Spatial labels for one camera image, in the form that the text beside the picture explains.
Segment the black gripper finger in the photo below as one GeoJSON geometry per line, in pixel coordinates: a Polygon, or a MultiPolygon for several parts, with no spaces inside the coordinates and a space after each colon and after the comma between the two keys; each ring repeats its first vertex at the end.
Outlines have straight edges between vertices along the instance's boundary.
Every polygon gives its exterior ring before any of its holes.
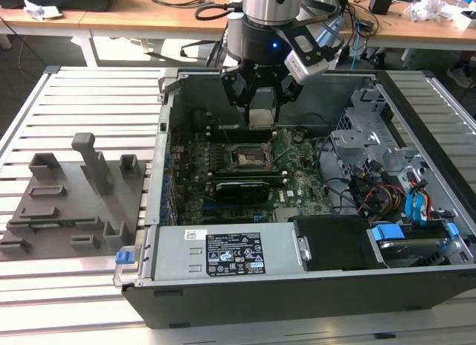
{"type": "Polygon", "coordinates": [[[286,105],[288,102],[294,102],[299,97],[303,86],[297,83],[294,79],[291,79],[288,87],[283,88],[282,83],[278,82],[273,86],[274,89],[274,122],[279,121],[280,108],[286,105]]]}
{"type": "Polygon", "coordinates": [[[250,66],[222,68],[220,78],[229,103],[243,114],[245,124],[250,123],[250,105],[257,90],[257,73],[250,66]]]}

